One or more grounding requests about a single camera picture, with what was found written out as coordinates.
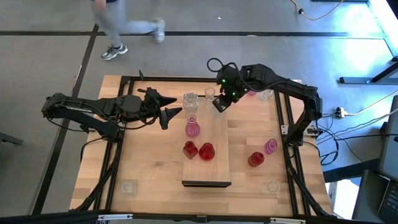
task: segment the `white shoe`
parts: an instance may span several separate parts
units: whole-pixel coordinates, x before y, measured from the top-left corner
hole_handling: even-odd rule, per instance
[[[156,30],[152,32],[152,36],[154,37],[155,43],[160,44],[164,41],[165,33],[165,22],[163,19],[155,19]]]
[[[112,45],[108,47],[108,50],[101,55],[104,60],[111,60],[118,55],[125,54],[129,49],[123,44],[120,48],[115,48]]]

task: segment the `wooden board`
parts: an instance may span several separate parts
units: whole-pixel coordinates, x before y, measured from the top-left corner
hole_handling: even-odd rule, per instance
[[[105,76],[100,97],[116,96],[120,78]],[[215,83],[136,82],[134,94],[137,93],[137,88],[151,86],[162,95],[178,98],[177,102],[169,106],[172,108],[182,106],[184,93],[194,91],[203,94],[201,92],[210,85],[215,86]],[[297,119],[303,110],[302,102],[292,99],[292,109],[294,118]],[[181,145],[179,142],[169,141],[169,136],[180,131],[180,126],[185,123],[185,115],[180,113],[171,120],[168,130],[163,131],[159,125],[152,125],[138,131],[126,131],[111,210],[131,213],[291,217],[282,149],[278,148],[275,153],[266,155],[265,162],[258,167],[247,164],[248,156],[255,151],[262,152],[264,143],[269,138],[275,138],[281,146],[274,96],[268,101],[260,101],[257,96],[246,95],[227,111],[231,186],[225,189],[208,189],[184,187],[181,184]],[[97,135],[91,133],[88,140],[94,138]],[[310,138],[305,140],[315,143]],[[105,145],[105,142],[87,145],[70,208],[79,206],[96,185]],[[304,145],[300,147],[300,153],[308,189],[323,209],[331,213],[317,150]],[[278,183],[279,189],[276,193],[268,190],[269,182]],[[128,183],[133,183],[136,191],[122,194],[122,185]],[[299,211],[303,213],[297,187],[296,195]]]
[[[198,110],[195,113],[182,111],[187,118],[194,114],[200,125],[200,134],[190,138],[185,134],[185,127],[179,127],[181,132],[177,136],[181,146],[187,141],[193,141],[199,149],[204,143],[209,142],[215,149],[215,156],[210,161],[204,161],[197,154],[189,159],[183,156],[182,181],[187,185],[201,185],[208,187],[227,187],[231,185],[229,179],[229,150],[228,150],[228,120],[226,113],[220,113],[210,101],[199,99]]]

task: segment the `concrete floor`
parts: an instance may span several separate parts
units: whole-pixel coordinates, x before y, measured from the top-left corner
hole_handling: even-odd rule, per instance
[[[298,3],[314,17],[335,5],[308,0]],[[380,32],[363,3],[343,3],[319,21],[297,16],[288,0],[134,0],[128,1],[127,11],[138,19],[163,17],[169,31]],[[90,31],[93,26],[85,0],[0,1],[0,31]],[[337,82],[341,76],[374,76],[388,67],[392,55],[382,39],[168,36],[162,45],[155,45],[150,37],[128,36],[123,41],[129,53],[105,62],[100,54],[109,42],[106,37],[96,38],[79,97],[97,98],[104,75],[137,75],[139,69],[145,75],[213,77],[205,65],[210,57],[238,65],[263,63],[279,75],[318,86],[324,113],[337,106],[354,113],[397,89]],[[0,36],[0,131],[25,141],[20,147],[0,144],[0,217],[30,213],[58,130],[42,118],[40,109],[46,96],[71,92],[87,43],[88,37]],[[386,114],[391,101],[389,98],[361,115],[335,120],[332,130]],[[320,121],[328,123],[330,118]],[[375,132],[380,125],[352,135]],[[68,210],[85,141],[85,134],[68,132],[43,212]],[[378,138],[352,139],[349,144],[364,161],[380,152]],[[332,151],[334,143],[321,144],[320,149],[322,154]],[[340,144],[338,159],[324,170],[357,162],[346,145]]]

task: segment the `red cup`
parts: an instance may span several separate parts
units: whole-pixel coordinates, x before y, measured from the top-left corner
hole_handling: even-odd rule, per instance
[[[198,148],[192,141],[187,141],[182,151],[188,157],[188,159],[192,159],[195,155],[198,154]]]
[[[248,158],[251,167],[256,167],[264,162],[264,155],[261,152],[255,152]]]
[[[214,147],[210,143],[204,143],[203,146],[199,150],[199,156],[204,160],[204,161],[209,161],[214,158],[214,155],[216,154]]]

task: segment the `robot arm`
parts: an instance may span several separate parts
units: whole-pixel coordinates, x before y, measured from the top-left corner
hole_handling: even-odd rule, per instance
[[[162,129],[168,128],[169,121],[179,113],[182,108],[161,110],[161,107],[175,102],[176,98],[160,95],[155,89],[138,90],[144,92],[144,100],[138,96],[125,95],[117,98],[102,98],[87,100],[72,98],[61,93],[47,97],[42,113],[47,119],[66,118],[80,123],[80,128],[86,132],[95,129],[105,139],[116,142],[122,138],[119,130],[138,129],[125,128],[119,123],[126,124],[133,121],[142,121],[145,125],[153,124],[157,118]],[[85,113],[97,114],[101,121]]]
[[[240,70],[234,63],[223,65],[217,71],[216,82],[221,85],[220,96],[213,100],[213,104],[219,112],[226,110],[231,103],[237,103],[250,90],[260,92],[271,89],[302,100],[304,111],[287,131],[287,140],[293,146],[302,146],[305,129],[312,121],[322,117],[322,99],[317,93],[317,87],[278,76],[265,65],[245,65]]]

